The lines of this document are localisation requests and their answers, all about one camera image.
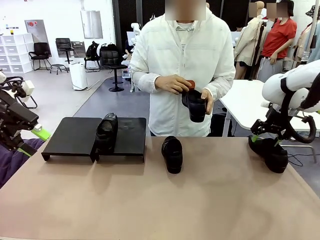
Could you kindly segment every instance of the hand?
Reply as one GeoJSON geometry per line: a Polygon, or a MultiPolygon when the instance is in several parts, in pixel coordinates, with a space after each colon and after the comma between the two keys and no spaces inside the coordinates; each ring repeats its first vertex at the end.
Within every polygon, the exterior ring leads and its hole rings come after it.
{"type": "Polygon", "coordinates": [[[278,53],[274,52],[270,57],[270,64],[271,65],[275,64],[277,61],[277,58],[278,58],[278,53]]]}
{"type": "Polygon", "coordinates": [[[207,89],[202,89],[202,99],[206,100],[206,113],[207,115],[210,115],[212,113],[212,109],[214,107],[214,99],[211,96],[211,93],[207,89]]]}
{"type": "Polygon", "coordinates": [[[189,92],[191,83],[178,75],[159,76],[154,82],[156,89],[179,95],[183,91],[189,92]]]}

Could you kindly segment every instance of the brown tabletop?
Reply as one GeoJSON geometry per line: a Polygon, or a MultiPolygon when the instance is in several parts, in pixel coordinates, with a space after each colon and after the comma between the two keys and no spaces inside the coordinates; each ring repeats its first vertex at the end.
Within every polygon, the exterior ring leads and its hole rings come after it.
{"type": "Polygon", "coordinates": [[[164,138],[145,164],[52,157],[40,149],[0,190],[0,238],[41,240],[316,240],[320,200],[288,166],[270,172],[247,138],[180,138],[167,173],[164,138]]]}

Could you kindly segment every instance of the black shoe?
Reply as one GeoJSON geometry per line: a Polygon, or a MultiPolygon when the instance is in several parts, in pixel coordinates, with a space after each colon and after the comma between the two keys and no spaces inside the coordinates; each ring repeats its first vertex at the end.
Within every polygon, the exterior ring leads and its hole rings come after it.
{"type": "Polygon", "coordinates": [[[96,129],[95,145],[99,152],[110,153],[114,151],[118,133],[118,117],[108,113],[96,129]]]}
{"type": "Polygon", "coordinates": [[[274,173],[282,174],[288,165],[288,152],[271,138],[257,139],[252,142],[249,136],[250,148],[264,159],[265,165],[274,173]]]}
{"type": "Polygon", "coordinates": [[[168,136],[162,144],[161,152],[168,172],[171,174],[180,173],[183,163],[181,142],[174,136],[168,136]]]}
{"type": "Polygon", "coordinates": [[[207,102],[201,95],[197,90],[182,93],[182,104],[189,109],[190,120],[194,123],[202,123],[205,120],[207,102]]]}

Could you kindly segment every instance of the man in white jacket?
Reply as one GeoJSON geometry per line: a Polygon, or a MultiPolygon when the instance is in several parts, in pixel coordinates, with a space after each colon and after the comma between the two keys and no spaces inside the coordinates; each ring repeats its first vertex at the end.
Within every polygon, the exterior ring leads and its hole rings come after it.
{"type": "MultiPolygon", "coordinates": [[[[192,1],[174,0],[176,15],[190,16],[195,11],[188,7],[192,1]]],[[[132,80],[150,93],[148,126],[154,136],[208,136],[214,101],[232,87],[235,67],[230,29],[205,3],[202,6],[203,20],[166,20],[168,16],[162,15],[143,27],[136,43],[130,62],[132,80]],[[207,116],[201,123],[192,122],[182,104],[180,93],[191,86],[187,80],[195,82],[195,89],[207,101],[207,116]]]]}

